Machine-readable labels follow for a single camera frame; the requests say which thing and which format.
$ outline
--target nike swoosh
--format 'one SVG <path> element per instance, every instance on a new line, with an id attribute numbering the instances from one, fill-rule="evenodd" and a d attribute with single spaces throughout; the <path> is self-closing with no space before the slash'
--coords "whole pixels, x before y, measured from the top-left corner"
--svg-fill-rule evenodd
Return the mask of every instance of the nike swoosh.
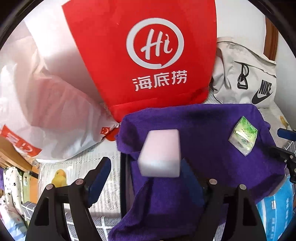
<path id="1" fill-rule="evenodd" d="M 256 94 L 253 96 L 253 99 L 252 99 L 252 103 L 253 104 L 259 104 L 261 101 L 265 100 L 266 98 L 268 98 L 269 96 L 271 96 L 271 94 L 273 92 L 271 92 L 270 94 L 268 94 L 267 96 L 263 96 L 261 98 L 258 98 L 258 92 L 259 90 L 256 92 Z"/>

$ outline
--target white circle logo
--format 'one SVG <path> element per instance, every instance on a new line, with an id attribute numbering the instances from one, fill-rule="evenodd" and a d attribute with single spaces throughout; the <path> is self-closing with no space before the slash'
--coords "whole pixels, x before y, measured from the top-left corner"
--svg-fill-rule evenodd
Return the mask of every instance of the white circle logo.
<path id="1" fill-rule="evenodd" d="M 178 48 L 177 51 L 175 53 L 175 55 L 164 65 L 161 64 L 151 64 L 151 63 L 147 63 L 143 60 L 141 60 L 134 49 L 134 41 L 135 41 L 135 37 L 137 35 L 137 33 L 144 27 L 152 25 L 152 24 L 161 24 L 164 26 L 169 27 L 171 30 L 174 31 L 174 33 L 176 34 L 177 38 L 178 38 Z M 145 58 L 147 60 L 150 59 L 150 48 L 152 46 L 156 46 L 156 50 L 155 50 L 155 55 L 159 56 L 160 55 L 160 44 L 163 43 L 163 41 L 161 41 L 161 38 L 163 36 L 163 33 L 160 31 L 158 34 L 158 38 L 157 38 L 157 42 L 152 43 L 152 37 L 154 34 L 154 30 L 151 29 L 148 37 L 147 37 L 147 43 L 146 46 L 141 48 L 141 52 L 145 52 Z M 166 34 L 167 39 L 164 41 L 164 53 L 169 54 L 172 52 L 172 48 L 169 50 L 169 36 Z M 128 55 L 130 56 L 130 58 L 138 65 L 147 68 L 147 69 L 163 69 L 166 67 L 171 66 L 173 63 L 175 63 L 180 56 L 182 55 L 184 49 L 184 38 L 183 35 L 180 31 L 180 29 L 173 24 L 172 22 L 163 19 L 163 18 L 148 18 L 148 19 L 144 19 L 140 22 L 138 22 L 134 27 L 132 27 L 132 29 L 129 31 L 127 39 L 126 39 L 126 50 L 128 52 Z"/>

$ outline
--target yellow duck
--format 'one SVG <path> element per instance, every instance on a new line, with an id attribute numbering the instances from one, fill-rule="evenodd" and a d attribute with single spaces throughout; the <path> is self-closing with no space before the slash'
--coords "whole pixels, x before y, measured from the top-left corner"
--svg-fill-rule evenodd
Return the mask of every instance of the yellow duck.
<path id="1" fill-rule="evenodd" d="M 285 121 L 285 119 L 283 118 L 283 116 L 280 116 L 280 119 L 281 119 L 281 122 L 282 122 L 282 124 L 284 125 L 284 127 L 285 127 L 286 129 L 288 129 L 289 124 Z"/>
<path id="2" fill-rule="evenodd" d="M 52 184 L 56 188 L 67 186 L 67 175 L 64 170 L 59 169 L 56 171 L 54 178 L 52 179 Z"/>

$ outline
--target hi logo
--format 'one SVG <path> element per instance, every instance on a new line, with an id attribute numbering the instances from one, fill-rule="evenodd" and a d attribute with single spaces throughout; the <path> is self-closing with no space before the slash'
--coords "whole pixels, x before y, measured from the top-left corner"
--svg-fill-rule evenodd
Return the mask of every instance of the hi logo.
<path id="1" fill-rule="evenodd" d="M 267 82 L 265 80 L 262 80 L 259 90 L 256 92 L 256 94 L 252 98 L 252 103 L 253 104 L 259 104 L 261 101 L 263 101 L 266 98 L 268 98 L 269 96 L 271 96 L 271 94 L 273 93 L 273 92 L 270 93 L 271 86 L 272 86 L 271 83 L 269 83 L 269 82 Z"/>
<path id="2" fill-rule="evenodd" d="M 163 18 L 148 18 L 137 23 L 126 39 L 130 58 L 147 69 L 171 66 L 182 55 L 184 38 L 180 29 Z"/>

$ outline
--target green packet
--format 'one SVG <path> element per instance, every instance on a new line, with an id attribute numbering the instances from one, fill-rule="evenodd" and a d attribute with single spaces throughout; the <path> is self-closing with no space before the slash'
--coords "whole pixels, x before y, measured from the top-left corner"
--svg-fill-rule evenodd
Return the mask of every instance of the green packet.
<path id="1" fill-rule="evenodd" d="M 258 130 L 243 116 L 233 129 L 229 142 L 234 145 L 244 156 L 253 149 Z"/>

